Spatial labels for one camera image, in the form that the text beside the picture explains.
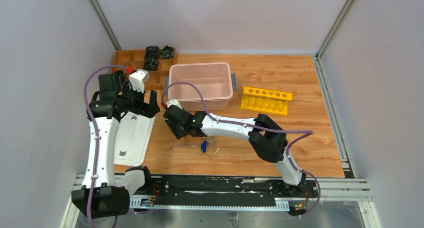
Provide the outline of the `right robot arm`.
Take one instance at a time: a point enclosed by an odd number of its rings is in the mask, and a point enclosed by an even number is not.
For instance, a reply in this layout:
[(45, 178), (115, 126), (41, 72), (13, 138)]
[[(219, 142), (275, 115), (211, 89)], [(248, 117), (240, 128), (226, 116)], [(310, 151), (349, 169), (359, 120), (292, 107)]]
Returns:
[(306, 189), (306, 174), (294, 161), (286, 134), (268, 115), (236, 119), (217, 116), (206, 111), (191, 114), (177, 105), (167, 105), (165, 123), (179, 140), (192, 137), (225, 136), (247, 141), (262, 160), (273, 163), (281, 173), (286, 192), (298, 197)]

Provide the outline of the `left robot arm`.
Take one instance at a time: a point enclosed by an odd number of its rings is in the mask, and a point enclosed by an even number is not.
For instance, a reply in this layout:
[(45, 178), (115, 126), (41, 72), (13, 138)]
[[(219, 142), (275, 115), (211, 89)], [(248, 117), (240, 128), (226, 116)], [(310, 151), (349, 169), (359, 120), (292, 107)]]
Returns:
[(90, 128), (90, 146), (86, 174), (79, 190), (72, 191), (72, 203), (88, 218), (98, 219), (125, 215), (130, 198), (138, 191), (142, 195), (153, 189), (146, 166), (131, 167), (116, 180), (114, 172), (115, 145), (121, 120), (128, 113), (153, 118), (160, 110), (157, 92), (145, 98), (145, 70), (128, 78), (121, 73), (99, 75), (99, 90), (86, 100)]

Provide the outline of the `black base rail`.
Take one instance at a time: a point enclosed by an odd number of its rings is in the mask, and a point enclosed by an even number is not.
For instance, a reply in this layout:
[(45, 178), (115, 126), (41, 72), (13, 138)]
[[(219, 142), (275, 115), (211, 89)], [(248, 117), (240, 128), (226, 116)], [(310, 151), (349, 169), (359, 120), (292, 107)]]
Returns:
[(318, 189), (312, 180), (296, 187), (273, 177), (157, 174), (135, 194), (154, 199), (155, 206), (270, 207), (276, 198), (317, 198)]

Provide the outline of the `small glass beaker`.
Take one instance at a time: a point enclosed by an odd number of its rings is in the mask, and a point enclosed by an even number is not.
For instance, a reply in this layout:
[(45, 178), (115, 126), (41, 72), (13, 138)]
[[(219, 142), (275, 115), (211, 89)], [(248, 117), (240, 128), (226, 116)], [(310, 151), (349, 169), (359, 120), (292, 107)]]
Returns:
[(215, 136), (207, 137), (206, 141), (207, 141), (207, 144), (208, 144), (209, 146), (212, 146), (212, 147), (213, 147), (213, 146), (216, 146), (217, 139), (216, 139), (216, 137), (215, 137)]

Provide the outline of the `graduated cylinder blue base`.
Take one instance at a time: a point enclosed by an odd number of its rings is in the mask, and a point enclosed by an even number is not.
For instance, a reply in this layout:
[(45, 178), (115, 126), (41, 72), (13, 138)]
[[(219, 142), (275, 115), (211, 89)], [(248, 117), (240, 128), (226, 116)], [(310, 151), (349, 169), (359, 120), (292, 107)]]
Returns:
[(202, 153), (207, 151), (209, 143), (207, 141), (203, 141), (200, 145), (198, 144), (188, 144), (188, 143), (170, 143), (170, 147), (180, 147), (180, 148), (194, 148), (201, 150)]

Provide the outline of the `white plastic lid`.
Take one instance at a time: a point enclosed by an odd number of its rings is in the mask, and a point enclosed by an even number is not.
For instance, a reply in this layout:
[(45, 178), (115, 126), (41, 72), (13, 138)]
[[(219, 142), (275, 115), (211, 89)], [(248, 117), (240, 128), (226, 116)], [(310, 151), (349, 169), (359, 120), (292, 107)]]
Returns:
[(136, 167), (144, 162), (155, 119), (131, 112), (121, 119), (115, 143), (115, 165)]

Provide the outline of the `yellow test tube rack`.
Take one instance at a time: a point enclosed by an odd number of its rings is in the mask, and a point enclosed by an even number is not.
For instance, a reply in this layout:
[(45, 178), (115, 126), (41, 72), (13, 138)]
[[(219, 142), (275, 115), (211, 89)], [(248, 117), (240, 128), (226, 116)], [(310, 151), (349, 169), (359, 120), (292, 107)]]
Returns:
[(242, 92), (240, 109), (258, 113), (288, 116), (292, 93), (247, 87)]

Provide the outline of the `black fabric roll back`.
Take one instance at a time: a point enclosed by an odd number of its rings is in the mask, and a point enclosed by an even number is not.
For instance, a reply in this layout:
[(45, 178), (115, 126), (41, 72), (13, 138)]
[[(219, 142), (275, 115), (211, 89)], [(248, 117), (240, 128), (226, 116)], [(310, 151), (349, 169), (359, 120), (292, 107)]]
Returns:
[(147, 71), (158, 70), (158, 60), (160, 58), (160, 48), (158, 46), (148, 46), (145, 49), (143, 68)]

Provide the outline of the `green patterned fabric roll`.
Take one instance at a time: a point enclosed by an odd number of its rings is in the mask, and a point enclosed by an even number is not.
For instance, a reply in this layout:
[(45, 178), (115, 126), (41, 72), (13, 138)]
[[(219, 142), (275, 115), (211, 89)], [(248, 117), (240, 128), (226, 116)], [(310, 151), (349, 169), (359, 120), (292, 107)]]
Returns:
[(160, 59), (173, 59), (175, 54), (174, 48), (166, 45), (160, 50)]

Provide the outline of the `wooden compartment tray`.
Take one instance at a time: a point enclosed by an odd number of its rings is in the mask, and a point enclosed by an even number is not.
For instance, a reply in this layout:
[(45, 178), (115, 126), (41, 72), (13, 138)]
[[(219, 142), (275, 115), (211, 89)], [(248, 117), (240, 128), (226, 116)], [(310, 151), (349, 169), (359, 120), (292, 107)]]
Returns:
[[(119, 50), (115, 53), (113, 65), (130, 66), (134, 70), (143, 69), (145, 64), (145, 49), (142, 50)], [(177, 54), (176, 50), (173, 51), (172, 58), (158, 59), (157, 70), (149, 71), (150, 78), (146, 82), (147, 90), (162, 90), (164, 86), (164, 79), (168, 77), (170, 67), (176, 64)]]

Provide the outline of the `pink plastic bin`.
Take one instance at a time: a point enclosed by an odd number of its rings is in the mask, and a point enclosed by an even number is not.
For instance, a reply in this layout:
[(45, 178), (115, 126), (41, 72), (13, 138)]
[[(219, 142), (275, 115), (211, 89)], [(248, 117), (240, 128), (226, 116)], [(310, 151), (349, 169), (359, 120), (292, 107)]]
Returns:
[[(210, 111), (225, 110), (233, 98), (230, 65), (226, 62), (175, 64), (170, 67), (168, 83), (188, 82), (202, 94)], [(186, 111), (203, 111), (199, 94), (186, 84), (177, 84), (167, 90), (168, 99), (177, 100)]]

